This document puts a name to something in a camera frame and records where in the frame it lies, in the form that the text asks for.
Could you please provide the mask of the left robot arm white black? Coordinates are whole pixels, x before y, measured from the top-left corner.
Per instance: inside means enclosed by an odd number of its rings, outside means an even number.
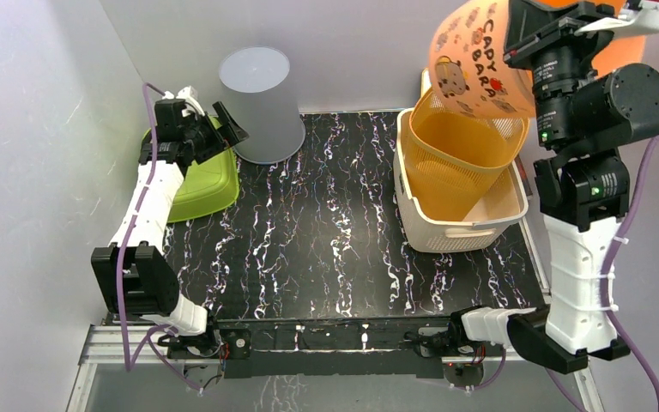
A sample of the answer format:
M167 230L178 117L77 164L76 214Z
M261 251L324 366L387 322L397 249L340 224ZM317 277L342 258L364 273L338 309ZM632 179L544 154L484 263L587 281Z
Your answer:
M208 311L180 292L165 259L166 225L192 164L201 164L247 139L226 106L214 116L190 97L155 102L150 129L141 141L137 181L129 207L109 244L91 255L97 283L110 312L166 324L202 357L221 349L222 335Z

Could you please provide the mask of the green plastic tub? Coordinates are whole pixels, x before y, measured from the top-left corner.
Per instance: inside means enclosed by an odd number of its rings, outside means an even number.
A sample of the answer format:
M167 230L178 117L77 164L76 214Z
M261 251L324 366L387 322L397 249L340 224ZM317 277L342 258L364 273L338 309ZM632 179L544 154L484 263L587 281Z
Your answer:
M159 161L153 167L150 161L141 162L127 214L138 214L142 224L158 215L158 208L149 202L166 195L172 199L166 221L188 221L229 208L239 194L237 162L230 148L204 163L192 163L181 184L179 177L180 169L175 165Z

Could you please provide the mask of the grey plastic bucket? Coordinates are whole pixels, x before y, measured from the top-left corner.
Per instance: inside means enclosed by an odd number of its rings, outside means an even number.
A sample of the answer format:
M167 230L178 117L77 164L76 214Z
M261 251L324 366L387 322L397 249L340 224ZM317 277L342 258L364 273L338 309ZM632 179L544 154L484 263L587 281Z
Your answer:
M234 51L222 61L219 78L228 111L249 135L235 146L239 157L272 165L299 151L305 127L283 52L267 46Z

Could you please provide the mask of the orange plastic bucket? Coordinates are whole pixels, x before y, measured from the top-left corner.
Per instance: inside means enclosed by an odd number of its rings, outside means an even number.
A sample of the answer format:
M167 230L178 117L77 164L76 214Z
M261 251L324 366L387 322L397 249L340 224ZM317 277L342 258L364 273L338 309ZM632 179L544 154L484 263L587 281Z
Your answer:
M644 74L643 36L615 38L591 61L591 78L577 83L571 94L536 103L527 70L510 68L503 61L508 25L508 2L468 1L438 28L429 48L428 69L432 90L453 112L474 118L537 118L564 121L585 106L600 108L604 88L623 71ZM558 8L580 1L536 1ZM621 1L589 1L614 6Z

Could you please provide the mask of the yellow slatted plastic basket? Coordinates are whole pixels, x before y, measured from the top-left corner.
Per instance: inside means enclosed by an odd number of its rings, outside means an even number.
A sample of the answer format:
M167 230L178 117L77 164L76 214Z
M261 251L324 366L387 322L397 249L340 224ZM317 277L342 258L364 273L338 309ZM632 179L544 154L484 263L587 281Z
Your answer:
M401 138L413 196L435 221L461 221L517 157L529 132L524 118L474 118L453 112L428 89Z

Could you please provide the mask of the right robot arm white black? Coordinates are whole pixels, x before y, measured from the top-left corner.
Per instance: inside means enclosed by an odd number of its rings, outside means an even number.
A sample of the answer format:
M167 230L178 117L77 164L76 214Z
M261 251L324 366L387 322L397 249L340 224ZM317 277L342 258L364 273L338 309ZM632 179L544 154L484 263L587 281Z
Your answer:
M613 361L631 342L611 319L613 266L606 255L632 213L630 173L619 149L659 135L659 72L624 64L604 76L593 59L622 29L659 13L659 2L632 9L581 1L505 4L504 63L531 74L539 144L535 185L551 246L551 300L531 309L472 306L454 312L450 347L473 354L482 343L516 351L558 373L589 357Z

